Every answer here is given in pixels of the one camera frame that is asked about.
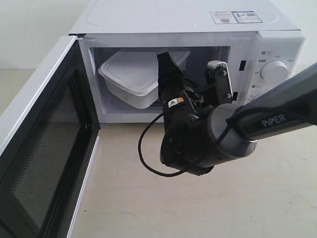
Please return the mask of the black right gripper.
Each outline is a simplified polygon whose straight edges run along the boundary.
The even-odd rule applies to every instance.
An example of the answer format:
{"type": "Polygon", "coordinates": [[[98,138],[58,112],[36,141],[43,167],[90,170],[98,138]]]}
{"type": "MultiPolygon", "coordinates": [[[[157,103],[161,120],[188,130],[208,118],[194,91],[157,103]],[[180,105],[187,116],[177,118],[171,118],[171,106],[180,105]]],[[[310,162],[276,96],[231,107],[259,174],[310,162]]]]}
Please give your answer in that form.
{"type": "Polygon", "coordinates": [[[206,118],[211,112],[211,105],[204,94],[211,86],[199,86],[189,79],[169,52],[158,54],[157,59],[158,97],[162,102],[164,128],[206,118]]]}

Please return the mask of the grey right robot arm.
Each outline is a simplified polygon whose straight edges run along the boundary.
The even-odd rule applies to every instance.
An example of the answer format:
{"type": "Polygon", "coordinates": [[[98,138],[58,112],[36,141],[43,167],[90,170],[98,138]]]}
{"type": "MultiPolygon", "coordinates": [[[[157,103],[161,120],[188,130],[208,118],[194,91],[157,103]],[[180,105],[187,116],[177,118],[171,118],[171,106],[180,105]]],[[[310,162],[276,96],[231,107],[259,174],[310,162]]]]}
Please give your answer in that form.
{"type": "Polygon", "coordinates": [[[315,125],[317,67],[304,71],[238,106],[223,61],[208,62],[207,84],[188,78],[168,52],[157,55],[158,96],[165,134],[160,161],[197,176],[251,155],[258,140],[315,125]]]}

